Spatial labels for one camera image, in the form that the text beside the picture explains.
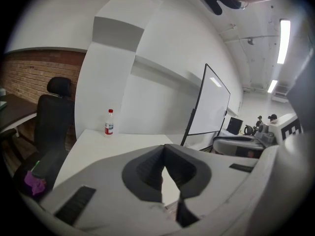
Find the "chair headrest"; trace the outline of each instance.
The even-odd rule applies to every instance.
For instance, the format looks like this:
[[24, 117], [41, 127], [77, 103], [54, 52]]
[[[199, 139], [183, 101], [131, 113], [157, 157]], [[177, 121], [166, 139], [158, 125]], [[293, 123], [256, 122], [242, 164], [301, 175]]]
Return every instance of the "chair headrest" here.
[[64, 77], [54, 77], [47, 84], [47, 91], [60, 96], [71, 96], [71, 80]]

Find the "plastic bottle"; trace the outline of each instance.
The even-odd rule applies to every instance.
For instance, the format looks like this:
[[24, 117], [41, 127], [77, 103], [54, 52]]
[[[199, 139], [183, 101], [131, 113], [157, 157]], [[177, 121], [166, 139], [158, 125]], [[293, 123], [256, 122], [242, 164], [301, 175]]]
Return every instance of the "plastic bottle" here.
[[108, 110], [108, 116], [105, 121], [105, 136], [106, 137], [111, 137], [113, 135], [114, 131], [114, 123], [113, 123], [113, 110], [109, 109]]

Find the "purple cloth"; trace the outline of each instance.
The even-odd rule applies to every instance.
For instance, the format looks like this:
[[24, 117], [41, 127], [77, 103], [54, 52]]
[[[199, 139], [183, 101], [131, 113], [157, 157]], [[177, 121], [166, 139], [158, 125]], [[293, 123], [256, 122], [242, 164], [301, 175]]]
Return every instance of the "purple cloth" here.
[[41, 193], [45, 190], [44, 181], [38, 178], [33, 177], [32, 172], [28, 171], [24, 182], [31, 187], [31, 190], [33, 192], [33, 196], [37, 193]]

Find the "white desk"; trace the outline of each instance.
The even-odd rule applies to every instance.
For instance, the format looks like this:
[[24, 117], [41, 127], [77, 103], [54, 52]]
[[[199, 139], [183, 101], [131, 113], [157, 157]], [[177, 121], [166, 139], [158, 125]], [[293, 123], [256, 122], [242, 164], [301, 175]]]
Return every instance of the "white desk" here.
[[235, 136], [235, 135], [228, 132], [225, 128], [223, 128], [221, 129], [219, 136]]
[[[86, 129], [64, 161], [54, 188], [100, 159], [124, 154], [140, 148], [171, 143], [165, 135], [113, 134], [113, 137], [107, 138], [102, 132]], [[180, 192], [166, 168], [164, 168], [162, 176], [162, 200], [167, 206], [178, 200]]]

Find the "black office chair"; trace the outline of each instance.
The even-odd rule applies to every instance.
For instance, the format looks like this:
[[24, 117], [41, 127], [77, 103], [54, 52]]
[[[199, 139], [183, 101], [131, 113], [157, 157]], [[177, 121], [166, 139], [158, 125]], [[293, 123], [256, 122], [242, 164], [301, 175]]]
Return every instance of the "black office chair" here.
[[[67, 157], [65, 138], [74, 117], [74, 102], [67, 99], [67, 96], [71, 96], [70, 85], [71, 80], [63, 77], [54, 77], [49, 81], [47, 90], [59, 97], [44, 94], [39, 98], [34, 132], [38, 152], [29, 156], [13, 177], [18, 190], [36, 201], [53, 188]], [[27, 172], [32, 169], [34, 177], [45, 179], [47, 183], [44, 192], [34, 196], [32, 187], [24, 182]]]
[[8, 129], [0, 134], [0, 143], [3, 141], [7, 141], [10, 148], [12, 149], [15, 156], [20, 160], [20, 162], [24, 162], [22, 155], [20, 154], [18, 148], [15, 146], [13, 142], [13, 136], [17, 133], [14, 128]]
[[251, 126], [246, 125], [246, 127], [244, 128], [244, 135], [250, 136], [253, 132], [254, 132], [254, 129]]

